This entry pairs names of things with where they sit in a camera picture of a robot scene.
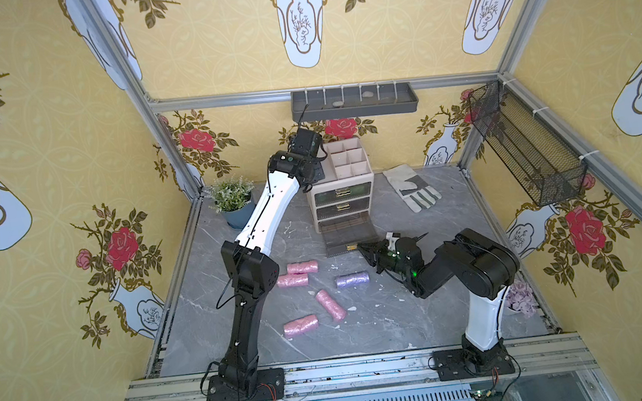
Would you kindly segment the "beige drawer organizer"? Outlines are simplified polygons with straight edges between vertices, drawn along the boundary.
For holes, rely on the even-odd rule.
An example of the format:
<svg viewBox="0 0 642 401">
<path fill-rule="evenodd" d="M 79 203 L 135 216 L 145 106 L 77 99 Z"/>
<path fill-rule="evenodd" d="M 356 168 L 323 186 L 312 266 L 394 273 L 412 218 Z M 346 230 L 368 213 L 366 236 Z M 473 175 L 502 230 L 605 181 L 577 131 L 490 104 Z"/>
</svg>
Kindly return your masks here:
<svg viewBox="0 0 642 401">
<path fill-rule="evenodd" d="M 325 144 L 320 153 L 324 178 L 307 194 L 315 230 L 322 234 L 329 257 L 375 242 L 371 218 L 374 173 L 357 136 Z"/>
</svg>

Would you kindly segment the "purple trash bag roll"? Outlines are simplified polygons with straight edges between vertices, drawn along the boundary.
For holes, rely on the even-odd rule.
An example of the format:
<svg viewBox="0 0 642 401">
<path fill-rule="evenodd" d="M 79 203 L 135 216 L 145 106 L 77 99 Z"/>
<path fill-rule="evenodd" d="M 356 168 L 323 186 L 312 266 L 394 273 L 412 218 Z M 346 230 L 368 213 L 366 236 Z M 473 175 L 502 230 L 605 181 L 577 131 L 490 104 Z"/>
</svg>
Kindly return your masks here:
<svg viewBox="0 0 642 401">
<path fill-rule="evenodd" d="M 367 271 L 354 272 L 348 275 L 341 275 L 335 279 L 338 290 L 353 288 L 357 285 L 364 285 L 370 282 L 370 275 Z"/>
</svg>

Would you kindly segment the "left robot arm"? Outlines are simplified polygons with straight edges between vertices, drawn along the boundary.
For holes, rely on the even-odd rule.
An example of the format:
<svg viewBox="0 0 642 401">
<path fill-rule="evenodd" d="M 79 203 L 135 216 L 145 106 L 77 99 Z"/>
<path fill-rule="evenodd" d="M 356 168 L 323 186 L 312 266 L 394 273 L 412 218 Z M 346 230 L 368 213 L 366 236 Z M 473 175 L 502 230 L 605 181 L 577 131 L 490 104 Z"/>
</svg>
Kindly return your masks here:
<svg viewBox="0 0 642 401">
<path fill-rule="evenodd" d="M 258 332 L 266 298 L 277 284 L 279 265 L 270 257 L 282 217 L 293 197 L 323 177 L 316 175 L 324 150 L 279 151 L 268 162 L 267 182 L 258 205 L 236 240 L 221 247 L 223 262 L 233 287 L 231 337 L 218 363 L 218 377 L 242 396 L 252 397 L 259 386 Z"/>
</svg>

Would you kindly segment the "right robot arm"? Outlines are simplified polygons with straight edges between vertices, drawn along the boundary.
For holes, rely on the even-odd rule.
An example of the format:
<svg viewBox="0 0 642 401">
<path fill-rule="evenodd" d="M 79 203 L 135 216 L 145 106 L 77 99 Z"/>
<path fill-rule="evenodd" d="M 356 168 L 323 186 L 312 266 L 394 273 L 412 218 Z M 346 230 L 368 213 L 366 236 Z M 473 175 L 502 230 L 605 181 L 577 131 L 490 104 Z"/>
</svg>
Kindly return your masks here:
<svg viewBox="0 0 642 401">
<path fill-rule="evenodd" d="M 418 242 L 390 232 L 377 242 L 358 244 L 364 260 L 377 273 L 389 274 L 410 293 L 424 299 L 453 278 L 469 293 L 468 322 L 461 348 L 433 354 L 434 370 L 441 380 L 514 374 L 518 364 L 510 358 L 500 331 L 505 296 L 521 268 L 510 248 L 466 228 L 434 250 L 425 262 Z"/>
</svg>

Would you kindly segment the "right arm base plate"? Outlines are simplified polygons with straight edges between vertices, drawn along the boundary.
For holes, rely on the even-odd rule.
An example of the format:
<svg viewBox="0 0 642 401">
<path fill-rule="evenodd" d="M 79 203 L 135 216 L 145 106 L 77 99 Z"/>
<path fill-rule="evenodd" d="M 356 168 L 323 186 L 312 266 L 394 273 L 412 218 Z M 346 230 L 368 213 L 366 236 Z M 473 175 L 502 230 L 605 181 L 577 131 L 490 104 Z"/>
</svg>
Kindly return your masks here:
<svg viewBox="0 0 642 401">
<path fill-rule="evenodd" d="M 488 350 L 476 347 L 439 350 L 432 354 L 441 381 L 515 374 L 516 368 L 503 343 Z"/>
</svg>

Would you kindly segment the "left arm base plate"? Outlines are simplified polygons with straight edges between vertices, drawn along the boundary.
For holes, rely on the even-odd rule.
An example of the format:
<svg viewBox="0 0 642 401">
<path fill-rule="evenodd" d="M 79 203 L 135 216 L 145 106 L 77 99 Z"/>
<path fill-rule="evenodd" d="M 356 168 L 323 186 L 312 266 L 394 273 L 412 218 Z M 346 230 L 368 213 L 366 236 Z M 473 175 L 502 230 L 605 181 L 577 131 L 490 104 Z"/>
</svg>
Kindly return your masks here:
<svg viewBox="0 0 642 401">
<path fill-rule="evenodd" d="M 248 383 L 213 375 L 208 381 L 207 401 L 277 401 L 284 398 L 283 368 L 258 369 Z"/>
</svg>

